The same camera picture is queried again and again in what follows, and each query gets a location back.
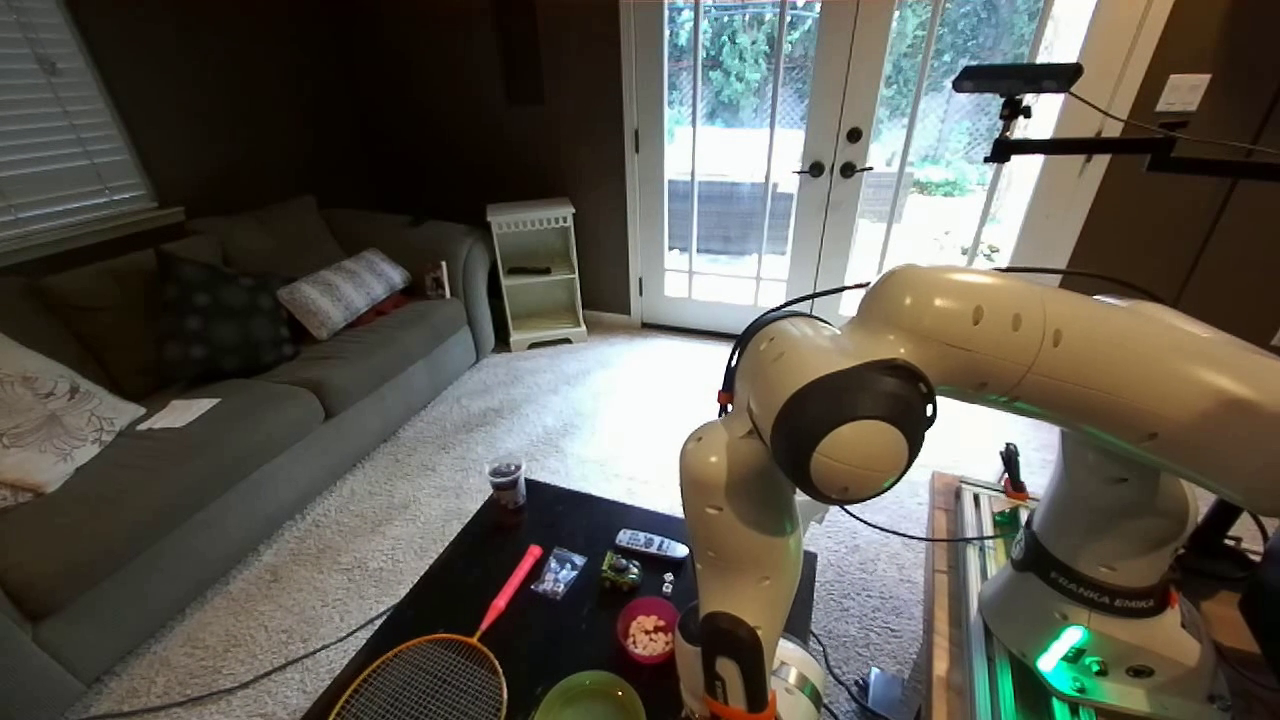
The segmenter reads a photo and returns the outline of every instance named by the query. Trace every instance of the carpet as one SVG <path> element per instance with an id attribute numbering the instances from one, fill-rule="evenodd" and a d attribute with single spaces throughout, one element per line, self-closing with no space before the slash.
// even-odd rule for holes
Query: carpet
<path id="1" fill-rule="evenodd" d="M 730 341 L 707 334 L 594 329 L 579 344 L 489 357 L 105 680 L 85 717 L 237 688 L 386 612 L 482 507 L 493 457 L 521 457 L 532 474 L 563 488 L 679 513 L 679 445 L 715 416 L 723 351 Z M 926 530 L 930 471 L 998 474 L 1006 438 L 1023 445 L 1030 474 L 1051 464 L 1045 422 L 945 400 L 906 483 L 856 513 Z M 813 523 L 804 542 L 821 555 L 816 634 L 834 648 L 834 670 L 914 676 L 926 542 L 842 513 Z M 370 626 L 243 693 L 157 717 L 301 717 L 364 634 Z M 847 717 L 842 688 L 829 688 L 829 699 Z"/>

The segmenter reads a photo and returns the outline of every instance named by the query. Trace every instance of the white door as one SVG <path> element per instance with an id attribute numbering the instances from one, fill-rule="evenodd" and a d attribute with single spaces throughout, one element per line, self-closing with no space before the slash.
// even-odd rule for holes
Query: white door
<path id="1" fill-rule="evenodd" d="M 1078 167 L 1072 192 L 1045 183 L 1041 159 L 985 164 L 1002 96 L 949 85 L 963 65 L 1081 61 L 1081 87 L 1129 111 L 1168 2 L 624 2 L 639 318 L 742 330 L 762 308 L 891 264 L 1037 254 L 1022 241 L 1030 229 L 1055 243 L 1041 254 L 1066 258 L 1045 215 L 1081 229 L 1106 159 Z M 1118 133 L 1060 106 L 1066 96 L 1041 96 L 1030 133 Z M 821 308 L 846 317 L 852 296 Z"/>

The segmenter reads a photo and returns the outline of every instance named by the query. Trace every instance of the window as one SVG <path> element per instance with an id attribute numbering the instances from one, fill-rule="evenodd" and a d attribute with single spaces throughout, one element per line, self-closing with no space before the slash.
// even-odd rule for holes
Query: window
<path id="1" fill-rule="evenodd" d="M 171 222 L 59 0 L 0 0 L 0 264 Z"/>

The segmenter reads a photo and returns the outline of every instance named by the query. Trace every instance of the wall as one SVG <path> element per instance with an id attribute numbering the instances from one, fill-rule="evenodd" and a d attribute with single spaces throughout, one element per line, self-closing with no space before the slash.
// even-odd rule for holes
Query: wall
<path id="1" fill-rule="evenodd" d="M 1188 119 L 1188 137 L 1280 145 L 1280 2 L 1181 0 L 1168 15 L 1134 117 Z M 1196 117 L 1157 117 L 1168 71 L 1211 71 Z M 1181 155 L 1250 159 L 1234 145 L 1181 145 Z M 1280 329 L 1280 183 L 1150 173 L 1114 159 L 1072 267 L 1154 288 L 1159 298 L 1245 341 Z"/>
<path id="2" fill-rule="evenodd" d="M 567 194 L 627 310 L 612 0 L 69 0 L 163 205 L 291 192 L 486 220 Z"/>

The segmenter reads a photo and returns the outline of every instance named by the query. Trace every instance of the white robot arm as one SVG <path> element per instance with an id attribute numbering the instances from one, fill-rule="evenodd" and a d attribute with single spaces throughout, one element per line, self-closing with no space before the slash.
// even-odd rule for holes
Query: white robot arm
<path id="1" fill-rule="evenodd" d="M 1211 653 L 1166 587 L 1188 529 L 1181 480 L 1280 513 L 1280 359 L 1166 303 L 1007 271 L 897 267 L 842 329 L 790 317 L 749 341 L 731 412 L 679 452 L 699 617 L 753 626 L 768 668 L 802 578 L 796 488 L 824 504 L 889 492 L 937 393 L 1066 429 L 1060 471 L 985 587 L 990 630 L 1034 664 L 1081 625 L 1100 670 L 1089 688 L 1041 670 L 1050 688 L 1208 717 Z M 758 680 L 723 668 L 707 648 L 679 657 L 689 710 L 774 717 Z"/>

